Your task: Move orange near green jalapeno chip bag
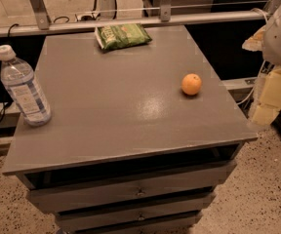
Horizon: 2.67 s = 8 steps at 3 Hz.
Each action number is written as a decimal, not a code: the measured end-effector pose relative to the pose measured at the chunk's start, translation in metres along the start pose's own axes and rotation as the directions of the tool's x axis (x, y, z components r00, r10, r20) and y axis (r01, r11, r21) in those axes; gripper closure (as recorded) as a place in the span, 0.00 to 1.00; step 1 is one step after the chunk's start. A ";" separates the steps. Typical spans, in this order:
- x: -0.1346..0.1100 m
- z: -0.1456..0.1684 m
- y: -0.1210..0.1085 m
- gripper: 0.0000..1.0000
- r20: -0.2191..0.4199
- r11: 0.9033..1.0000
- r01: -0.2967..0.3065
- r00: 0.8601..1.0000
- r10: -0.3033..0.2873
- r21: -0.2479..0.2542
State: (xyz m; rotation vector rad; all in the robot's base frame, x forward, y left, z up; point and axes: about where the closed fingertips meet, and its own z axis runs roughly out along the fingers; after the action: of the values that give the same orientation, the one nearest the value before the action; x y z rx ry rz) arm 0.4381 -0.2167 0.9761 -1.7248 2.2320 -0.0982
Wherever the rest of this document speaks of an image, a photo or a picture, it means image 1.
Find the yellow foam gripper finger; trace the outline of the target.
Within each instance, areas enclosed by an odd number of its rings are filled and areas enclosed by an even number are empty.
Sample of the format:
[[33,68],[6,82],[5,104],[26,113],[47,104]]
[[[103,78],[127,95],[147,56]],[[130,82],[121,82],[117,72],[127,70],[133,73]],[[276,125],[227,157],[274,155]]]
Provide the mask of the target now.
[[281,111],[281,66],[276,66],[264,79],[261,94],[250,120],[260,126],[270,125]]
[[262,50],[262,38],[265,33],[265,27],[262,26],[251,37],[244,41],[242,48],[247,51],[256,52]]

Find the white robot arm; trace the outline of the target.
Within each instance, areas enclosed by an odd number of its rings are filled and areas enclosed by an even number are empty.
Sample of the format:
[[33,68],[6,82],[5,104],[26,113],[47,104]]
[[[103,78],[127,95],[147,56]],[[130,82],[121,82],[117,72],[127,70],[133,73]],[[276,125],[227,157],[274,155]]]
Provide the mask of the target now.
[[267,74],[259,71],[253,88],[249,119],[257,125],[270,125],[281,111],[281,5],[253,36],[242,45],[247,51],[261,51],[263,64],[273,66]]

